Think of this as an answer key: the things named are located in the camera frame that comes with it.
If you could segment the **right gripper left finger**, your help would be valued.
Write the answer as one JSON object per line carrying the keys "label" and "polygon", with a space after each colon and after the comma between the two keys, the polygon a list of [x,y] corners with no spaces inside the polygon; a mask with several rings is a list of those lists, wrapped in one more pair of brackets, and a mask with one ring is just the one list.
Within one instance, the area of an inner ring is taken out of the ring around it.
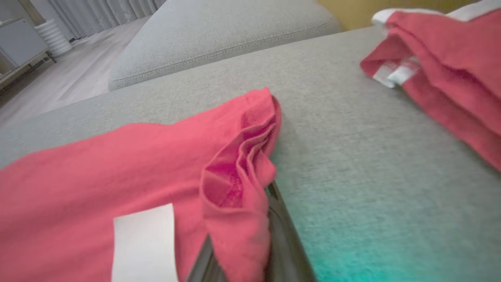
{"label": "right gripper left finger", "polygon": [[186,282],[227,282],[209,236],[206,236]]}

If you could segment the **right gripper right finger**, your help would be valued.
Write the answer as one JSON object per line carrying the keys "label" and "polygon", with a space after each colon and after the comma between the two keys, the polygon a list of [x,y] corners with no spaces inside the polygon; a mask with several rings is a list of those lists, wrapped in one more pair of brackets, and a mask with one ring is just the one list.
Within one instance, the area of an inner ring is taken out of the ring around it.
{"label": "right gripper right finger", "polygon": [[275,181],[266,188],[266,192],[271,235],[266,282],[317,282],[312,265]]}

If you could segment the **red basketball jersey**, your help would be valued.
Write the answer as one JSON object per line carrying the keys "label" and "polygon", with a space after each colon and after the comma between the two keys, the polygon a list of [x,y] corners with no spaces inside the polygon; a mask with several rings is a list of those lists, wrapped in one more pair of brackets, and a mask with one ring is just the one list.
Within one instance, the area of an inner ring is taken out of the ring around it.
{"label": "red basketball jersey", "polygon": [[126,271],[185,282],[207,237],[228,282],[264,282],[271,235],[265,188],[281,107],[253,90],[171,125],[133,123],[0,169],[0,282],[111,282],[117,233],[158,210],[155,257]]}

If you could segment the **red shorts with white stripe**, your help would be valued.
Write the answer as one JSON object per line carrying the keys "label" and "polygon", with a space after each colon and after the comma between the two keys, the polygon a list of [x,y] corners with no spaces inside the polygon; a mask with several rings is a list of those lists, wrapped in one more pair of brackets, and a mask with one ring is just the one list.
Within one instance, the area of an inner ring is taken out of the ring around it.
{"label": "red shorts with white stripe", "polygon": [[402,87],[420,108],[501,171],[501,0],[442,14],[384,9],[385,39],[360,63],[382,85]]}

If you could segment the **grey sofa seat cushion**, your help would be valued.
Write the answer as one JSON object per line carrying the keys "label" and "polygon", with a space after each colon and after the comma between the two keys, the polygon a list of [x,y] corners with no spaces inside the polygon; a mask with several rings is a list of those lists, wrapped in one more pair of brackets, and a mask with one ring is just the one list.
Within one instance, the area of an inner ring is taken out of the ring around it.
{"label": "grey sofa seat cushion", "polygon": [[341,31],[318,0],[167,0],[116,59],[108,89]]}

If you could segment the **yellow sofa back cushion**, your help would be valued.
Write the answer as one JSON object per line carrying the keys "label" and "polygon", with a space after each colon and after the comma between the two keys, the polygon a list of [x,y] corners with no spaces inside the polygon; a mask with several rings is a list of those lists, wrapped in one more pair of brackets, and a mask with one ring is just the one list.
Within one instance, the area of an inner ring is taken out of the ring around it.
{"label": "yellow sofa back cushion", "polygon": [[372,16],[383,9],[431,9],[449,13],[480,0],[318,0],[333,14],[344,31],[371,25]]}

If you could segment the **white ribbed cylinder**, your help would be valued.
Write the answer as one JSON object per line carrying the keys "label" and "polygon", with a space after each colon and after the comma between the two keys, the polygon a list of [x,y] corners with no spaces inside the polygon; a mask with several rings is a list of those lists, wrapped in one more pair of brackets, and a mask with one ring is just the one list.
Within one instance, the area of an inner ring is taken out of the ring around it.
{"label": "white ribbed cylinder", "polygon": [[73,50],[72,44],[64,36],[54,19],[35,26],[34,29],[48,45],[49,53],[55,57],[61,57]]}

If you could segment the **grey pleated curtain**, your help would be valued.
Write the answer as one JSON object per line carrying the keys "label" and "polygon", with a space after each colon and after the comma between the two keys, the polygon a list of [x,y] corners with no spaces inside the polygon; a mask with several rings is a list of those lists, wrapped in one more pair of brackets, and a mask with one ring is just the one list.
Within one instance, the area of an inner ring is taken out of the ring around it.
{"label": "grey pleated curtain", "polygon": [[48,0],[72,38],[80,39],[154,14],[168,0]]}

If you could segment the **low tv cabinet with drawers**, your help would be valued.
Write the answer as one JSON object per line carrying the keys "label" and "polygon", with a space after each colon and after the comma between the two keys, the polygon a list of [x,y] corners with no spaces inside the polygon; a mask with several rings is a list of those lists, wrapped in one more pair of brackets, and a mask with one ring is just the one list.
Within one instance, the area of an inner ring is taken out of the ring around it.
{"label": "low tv cabinet with drawers", "polygon": [[40,60],[57,62],[25,18],[0,23],[0,91]]}

